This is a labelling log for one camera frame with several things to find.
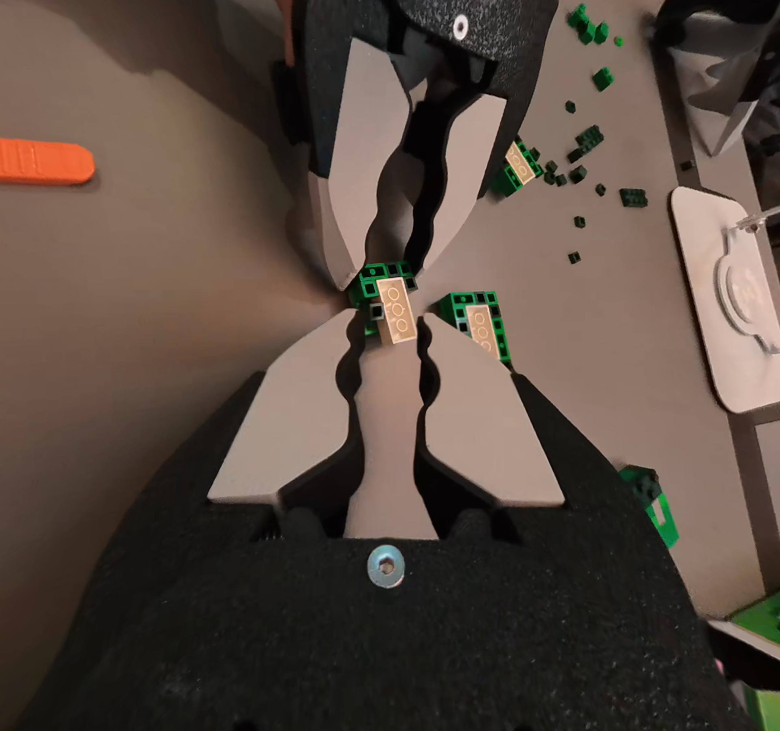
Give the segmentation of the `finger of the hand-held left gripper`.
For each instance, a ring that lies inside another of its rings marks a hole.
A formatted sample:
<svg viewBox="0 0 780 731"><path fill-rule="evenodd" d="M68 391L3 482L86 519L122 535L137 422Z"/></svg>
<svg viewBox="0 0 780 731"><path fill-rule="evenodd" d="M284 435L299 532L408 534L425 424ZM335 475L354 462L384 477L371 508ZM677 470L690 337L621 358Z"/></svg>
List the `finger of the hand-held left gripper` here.
<svg viewBox="0 0 780 731"><path fill-rule="evenodd" d="M354 37L330 174L308 175L325 274L339 291L364 267L366 237L377 216L377 184L410 115L410 96L390 56Z"/></svg>
<svg viewBox="0 0 780 731"><path fill-rule="evenodd" d="M417 275L433 266L477 203L506 100L456 91L422 106L409 134L424 175L404 251Z"/></svg>

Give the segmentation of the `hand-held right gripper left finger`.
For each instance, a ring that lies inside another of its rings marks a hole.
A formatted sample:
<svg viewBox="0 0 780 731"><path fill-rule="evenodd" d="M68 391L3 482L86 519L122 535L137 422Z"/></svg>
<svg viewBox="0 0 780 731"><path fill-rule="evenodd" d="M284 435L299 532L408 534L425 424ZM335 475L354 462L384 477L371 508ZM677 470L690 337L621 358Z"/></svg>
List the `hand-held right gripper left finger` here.
<svg viewBox="0 0 780 731"><path fill-rule="evenodd" d="M355 396L364 320L348 308L268 367L208 492L219 504L313 511L340 538L364 477Z"/></svg>

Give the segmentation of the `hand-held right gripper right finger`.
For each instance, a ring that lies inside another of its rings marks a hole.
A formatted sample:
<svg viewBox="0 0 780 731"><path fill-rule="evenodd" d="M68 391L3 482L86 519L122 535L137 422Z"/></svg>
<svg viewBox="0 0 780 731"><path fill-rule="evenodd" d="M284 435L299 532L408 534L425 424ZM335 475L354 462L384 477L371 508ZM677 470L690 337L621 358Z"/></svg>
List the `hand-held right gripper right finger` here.
<svg viewBox="0 0 780 731"><path fill-rule="evenodd" d="M414 481L437 537L445 539L464 510L562 507L512 372L433 313L418 329Z"/></svg>

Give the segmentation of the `green lego foot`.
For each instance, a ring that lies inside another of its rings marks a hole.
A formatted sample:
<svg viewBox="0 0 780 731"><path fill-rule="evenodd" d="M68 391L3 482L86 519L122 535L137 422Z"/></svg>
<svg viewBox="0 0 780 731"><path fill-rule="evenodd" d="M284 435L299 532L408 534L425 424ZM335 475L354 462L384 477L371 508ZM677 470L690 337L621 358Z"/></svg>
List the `green lego foot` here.
<svg viewBox="0 0 780 731"><path fill-rule="evenodd" d="M410 294L417 289L407 260L365 265L348 287L350 303L364 316L364 334L385 346L416 339Z"/></svg>
<svg viewBox="0 0 780 731"><path fill-rule="evenodd" d="M500 197L510 197L530 181L543 176L544 171L522 139L515 137L506 152L502 166L495 174L490 189Z"/></svg>
<svg viewBox="0 0 780 731"><path fill-rule="evenodd" d="M513 370L502 311L494 290L447 293L435 307L446 323Z"/></svg>

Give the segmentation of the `scattered small green lego bricks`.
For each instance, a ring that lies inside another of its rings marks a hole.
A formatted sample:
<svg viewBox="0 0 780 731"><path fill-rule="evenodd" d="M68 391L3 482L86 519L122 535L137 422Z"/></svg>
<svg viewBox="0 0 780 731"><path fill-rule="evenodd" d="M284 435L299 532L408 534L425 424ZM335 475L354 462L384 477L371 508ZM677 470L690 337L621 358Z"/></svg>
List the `scattered small green lego bricks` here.
<svg viewBox="0 0 780 731"><path fill-rule="evenodd" d="M577 40L582 45L603 45L610 38L610 27L604 21L595 21L587 11L587 5L582 2L576 5L566 16L566 23L574 31ZM615 82L615 75L607 66L601 66L591 77L591 82L597 92L608 90ZM551 187L577 187L589 176L589 170L584 159L605 141L605 135L599 124L586 127L574 136L574 147L566 155L568 171L559 169L553 161L543 168L543 179ZM643 210L649 207L648 193L643 188L621 187L617 190L620 205L631 210Z"/></svg>

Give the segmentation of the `green pixelated lego block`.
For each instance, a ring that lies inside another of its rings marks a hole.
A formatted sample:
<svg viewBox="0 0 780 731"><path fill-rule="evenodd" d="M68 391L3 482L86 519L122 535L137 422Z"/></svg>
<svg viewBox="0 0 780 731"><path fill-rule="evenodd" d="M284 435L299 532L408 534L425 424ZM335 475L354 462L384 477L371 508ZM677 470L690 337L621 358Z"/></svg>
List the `green pixelated lego block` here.
<svg viewBox="0 0 780 731"><path fill-rule="evenodd" d="M667 549L672 549L679 538L678 529L656 470L629 465L620 469L618 474L629 484Z"/></svg>

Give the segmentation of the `green lego box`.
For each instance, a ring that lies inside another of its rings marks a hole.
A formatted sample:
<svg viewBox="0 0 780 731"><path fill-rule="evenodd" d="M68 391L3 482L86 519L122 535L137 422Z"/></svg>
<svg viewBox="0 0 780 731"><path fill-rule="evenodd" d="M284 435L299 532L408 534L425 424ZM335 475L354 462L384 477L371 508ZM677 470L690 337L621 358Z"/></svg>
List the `green lego box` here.
<svg viewBox="0 0 780 731"><path fill-rule="evenodd" d="M708 621L717 664L757 729L779 729L779 594Z"/></svg>

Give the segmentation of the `white book stand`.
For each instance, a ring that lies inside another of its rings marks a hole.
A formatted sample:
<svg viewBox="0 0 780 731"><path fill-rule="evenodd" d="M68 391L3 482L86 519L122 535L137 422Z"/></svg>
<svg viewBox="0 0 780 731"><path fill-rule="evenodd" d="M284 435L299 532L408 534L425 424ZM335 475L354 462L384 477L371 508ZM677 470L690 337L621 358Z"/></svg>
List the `white book stand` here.
<svg viewBox="0 0 780 731"><path fill-rule="evenodd" d="M779 401L778 310L738 202L677 187L669 197L681 260L716 395L733 414Z"/></svg>

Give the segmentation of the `orange brick separator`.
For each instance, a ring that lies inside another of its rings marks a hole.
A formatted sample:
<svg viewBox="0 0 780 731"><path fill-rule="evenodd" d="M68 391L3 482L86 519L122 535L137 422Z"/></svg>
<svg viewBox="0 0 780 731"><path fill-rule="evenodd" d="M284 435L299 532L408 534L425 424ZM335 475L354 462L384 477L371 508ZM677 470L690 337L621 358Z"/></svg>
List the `orange brick separator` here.
<svg viewBox="0 0 780 731"><path fill-rule="evenodd" d="M71 187L96 171L90 151L74 143L1 139L1 183Z"/></svg>

